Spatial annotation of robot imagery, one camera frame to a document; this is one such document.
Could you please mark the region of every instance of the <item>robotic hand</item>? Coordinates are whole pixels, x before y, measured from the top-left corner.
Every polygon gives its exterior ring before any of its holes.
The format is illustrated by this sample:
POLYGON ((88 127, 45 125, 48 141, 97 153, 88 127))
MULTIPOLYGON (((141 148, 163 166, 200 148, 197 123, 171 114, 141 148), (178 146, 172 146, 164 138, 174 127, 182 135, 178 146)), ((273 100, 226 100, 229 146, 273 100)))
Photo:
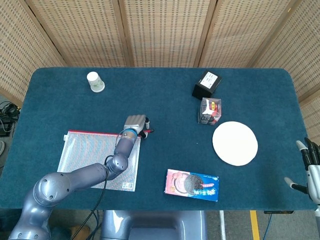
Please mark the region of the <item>robotic hand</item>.
POLYGON ((113 156, 105 159, 104 165, 91 164, 72 172, 53 172, 45 175, 28 192, 23 203, 20 219, 9 240, 49 240, 48 220, 54 207, 74 191, 86 189, 106 180, 113 180, 128 167, 128 158, 138 134, 143 138, 144 126, 149 129, 145 115, 127 118, 122 136, 116 143, 113 156))
POLYGON ((299 185, 288 177, 285 177, 284 180, 290 188, 308 194, 311 200, 318 205, 318 209, 315 210, 315 219, 320 233, 320 146, 307 137, 304 140, 307 147, 301 141, 296 141, 296 145, 302 154, 307 186, 299 185))

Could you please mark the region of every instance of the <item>clear plastic box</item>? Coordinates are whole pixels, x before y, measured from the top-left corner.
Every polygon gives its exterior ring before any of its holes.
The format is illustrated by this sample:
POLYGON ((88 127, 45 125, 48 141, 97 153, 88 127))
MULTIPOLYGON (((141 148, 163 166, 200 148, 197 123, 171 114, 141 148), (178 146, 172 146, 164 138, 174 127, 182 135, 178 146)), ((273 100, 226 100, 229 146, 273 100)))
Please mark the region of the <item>clear plastic box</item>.
POLYGON ((214 125, 221 118, 221 99, 202 98, 198 112, 198 123, 214 125))

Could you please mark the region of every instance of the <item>shoe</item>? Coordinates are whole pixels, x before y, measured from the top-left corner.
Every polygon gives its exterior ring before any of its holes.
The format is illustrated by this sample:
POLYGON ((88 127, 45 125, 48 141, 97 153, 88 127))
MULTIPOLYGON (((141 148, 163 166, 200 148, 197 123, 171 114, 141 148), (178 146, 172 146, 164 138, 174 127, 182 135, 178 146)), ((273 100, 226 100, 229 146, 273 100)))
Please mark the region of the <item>shoe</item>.
POLYGON ((1 154, 4 152, 5 150, 5 142, 4 141, 0 141, 0 156, 1 154))
MULTIPOLYGON (((73 236, 76 231, 80 228, 80 225, 70 227, 71 230, 71 236, 73 236)), ((83 228, 78 232, 78 234, 75 236, 74 240, 86 240, 87 237, 90 235, 90 228, 87 225, 84 225, 83 228)))

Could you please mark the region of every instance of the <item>floor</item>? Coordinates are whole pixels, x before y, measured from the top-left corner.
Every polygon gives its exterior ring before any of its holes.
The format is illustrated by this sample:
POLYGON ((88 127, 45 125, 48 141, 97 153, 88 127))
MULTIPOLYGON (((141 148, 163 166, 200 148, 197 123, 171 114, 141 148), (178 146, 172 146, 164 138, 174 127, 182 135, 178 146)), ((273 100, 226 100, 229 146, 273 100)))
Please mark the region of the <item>floor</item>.
MULTIPOLYGON (((0 103, 5 98, 0 96, 0 103)), ((5 150, 0 155, 0 167, 5 165, 8 151, 12 143, 12 137, 0 137, 0 141, 6 144, 5 150)), ((50 227, 72 227, 80 225, 89 214, 89 210, 66 210, 55 209, 50 217, 50 227)), ((207 233, 208 240, 220 240, 220 220, 218 211, 208 211, 207 213, 207 233)), ((263 211, 257 211, 257 222, 260 239, 263 239, 267 225, 268 215, 263 211)), ((19 219, 20 211, 11 209, 0 209, 0 240, 6 240, 9 230, 19 219), (1 225, 1 219, 10 216, 11 225, 1 225)), ((253 240, 251 216, 249 211, 225 211, 225 231, 227 240, 253 240)), ((91 217, 87 222, 90 229, 96 226, 96 220, 91 217)), ((95 235, 95 240, 100 238, 100 230, 95 235)), ((274 214, 272 216, 266 240, 319 240, 316 220, 313 211, 295 211, 293 214, 274 214)))

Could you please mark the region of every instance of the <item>blue felt tablecloth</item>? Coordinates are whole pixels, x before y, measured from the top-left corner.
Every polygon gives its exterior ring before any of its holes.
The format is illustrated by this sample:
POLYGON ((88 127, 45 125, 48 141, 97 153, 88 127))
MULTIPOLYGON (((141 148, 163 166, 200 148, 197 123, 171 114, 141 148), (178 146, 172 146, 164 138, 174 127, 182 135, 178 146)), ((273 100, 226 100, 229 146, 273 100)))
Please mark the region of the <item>blue felt tablecloth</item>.
MULTIPOLYGON (((200 101, 192 97, 204 68, 38 69, 0 179, 0 207, 21 208, 36 181, 57 170, 69 129, 118 133, 128 115, 146 114, 155 131, 140 146, 136 190, 107 190, 100 209, 315 208, 284 181, 288 176, 306 182, 295 142, 307 134, 290 75, 283 69, 209 69, 222 77, 213 94, 222 99, 222 117, 214 126, 197 124, 200 101), (104 80, 104 91, 90 90, 90 71, 104 80), (248 165, 231 166, 213 149, 213 132, 227 121, 241 122, 256 135, 258 152, 248 165), (218 202, 164 194, 167 169, 219 176, 218 202)), ((100 194, 91 188, 76 192, 59 207, 91 209, 100 194)))

